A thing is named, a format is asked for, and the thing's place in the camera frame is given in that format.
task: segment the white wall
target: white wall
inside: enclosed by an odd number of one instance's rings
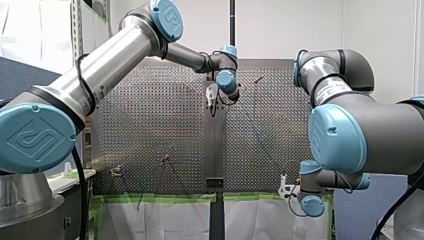
[[[111,0],[112,32],[146,0]],[[229,44],[229,0],[174,0],[184,21],[179,43],[212,52]],[[236,44],[241,58],[294,58],[302,48],[340,48],[342,1],[236,1]]]
[[[380,102],[414,94],[416,1],[343,1],[343,47],[368,59]]]

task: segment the gray panel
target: gray panel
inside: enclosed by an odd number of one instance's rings
[[[240,101],[227,110],[225,191],[271,191],[285,165],[289,183],[299,165],[312,159],[307,138],[309,97],[293,87],[293,61],[241,60]]]
[[[103,171],[96,175],[97,194],[205,191],[204,79],[150,60],[112,90],[98,110],[101,164],[93,167]],[[111,177],[118,164],[122,177]]]

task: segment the vertical pole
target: vertical pole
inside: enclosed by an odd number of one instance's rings
[[[230,45],[236,46],[236,0],[230,0]]]

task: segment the green tape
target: green tape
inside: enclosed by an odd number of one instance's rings
[[[257,200],[282,200],[278,193],[248,192],[248,193],[224,193],[226,202],[243,202]]]
[[[211,203],[216,202],[215,194],[194,194],[194,195],[161,195],[153,193],[125,193],[123,195],[94,196],[93,210],[90,216],[94,218],[94,240],[99,239],[100,211],[104,204],[113,203]]]
[[[333,192],[326,194],[322,197],[324,202],[328,202],[328,240],[332,240],[334,219],[333,219],[333,211],[334,211],[334,196]]]

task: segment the wire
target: wire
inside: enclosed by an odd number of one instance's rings
[[[232,103],[226,103],[226,102],[224,102],[224,100],[222,100],[222,98],[221,98],[221,94],[219,94],[219,89],[218,89],[218,93],[217,94],[218,94],[219,100],[221,100],[222,104],[224,104],[226,106],[233,106],[234,104],[237,103],[237,101],[232,102]]]
[[[287,164],[288,163],[296,163],[297,165],[299,165],[300,166],[300,162],[298,162],[298,161],[296,161],[296,160],[288,160],[288,161],[286,161],[284,164],[283,164],[283,171],[285,172],[286,171],[286,166],[287,166]]]
[[[342,174],[340,174],[339,172],[334,171],[334,173],[336,174],[336,176],[338,176],[339,178],[341,178],[343,180],[343,182],[345,182],[346,185],[350,189],[350,191],[348,192],[345,188],[343,188],[343,191],[345,191],[345,193],[347,193],[347,194],[352,194],[353,193],[353,190],[354,190],[353,187],[352,187],[352,184],[350,184],[350,182]]]
[[[79,239],[85,240],[86,231],[87,231],[87,221],[88,221],[88,199],[87,199],[87,183],[85,181],[84,169],[82,167],[81,159],[78,155],[77,148],[74,146],[72,149],[72,157],[75,161],[75,166],[77,167],[78,178],[80,181],[81,187],[81,229]]]
[[[264,151],[265,155],[267,155],[268,159],[271,160],[272,164],[274,164],[274,167],[276,168],[277,172],[279,174],[283,173],[281,166],[278,164],[277,161],[275,161],[271,154],[268,152],[268,150],[265,147],[265,144],[262,142],[262,140],[260,139],[260,131],[257,129],[257,126],[255,124],[255,121],[253,120],[253,118],[250,116],[250,114],[246,111],[246,109],[244,108],[243,104],[239,104],[239,106],[241,106],[241,108],[244,109],[244,115],[249,119],[249,121],[252,123],[253,126],[253,134],[255,135],[255,140],[259,143],[259,146],[262,148],[262,151]]]
[[[306,214],[304,214],[304,215],[302,215],[302,214],[299,214],[299,213],[297,213],[297,212],[295,212],[294,210],[293,210],[293,207],[291,206],[291,197],[292,196],[296,196],[295,194],[293,194],[293,192],[294,192],[294,189],[297,187],[297,186],[299,186],[298,184],[296,184],[296,185],[294,185],[294,187],[292,188],[292,190],[290,191],[290,195],[289,195],[289,199],[288,199],[288,204],[289,204],[289,209],[290,209],[290,211],[293,213],[293,215],[295,215],[296,217],[307,217],[308,215],[306,215]]]
[[[12,99],[5,99],[5,100],[0,100],[0,108],[6,106],[7,104],[9,104],[12,101]]]
[[[235,57],[233,55],[231,55],[227,52],[224,52],[224,51],[213,51],[212,55],[216,54],[216,53],[221,53],[221,54],[224,54],[225,56],[227,56],[229,59],[231,59],[231,61],[234,63],[234,65],[236,65],[236,69],[238,68],[237,60],[235,59]]]
[[[83,78],[82,73],[81,73],[81,62],[87,56],[88,56],[88,54],[83,54],[83,55],[79,56],[78,59],[77,59],[77,63],[76,63],[76,66],[75,67],[77,69],[77,74],[78,74],[78,80],[79,80],[79,82],[85,88],[85,91],[90,96],[90,101],[89,101],[90,102],[90,111],[87,113],[87,116],[89,116],[96,109],[96,99],[95,99],[94,94],[91,91],[90,87],[88,86],[87,81]]]
[[[375,228],[374,233],[372,234],[371,240],[378,239],[381,230],[384,225],[386,225],[387,220],[393,215],[396,209],[399,208],[414,192],[424,183],[424,172],[418,177],[414,184],[389,208],[389,210],[384,214],[378,226]]]

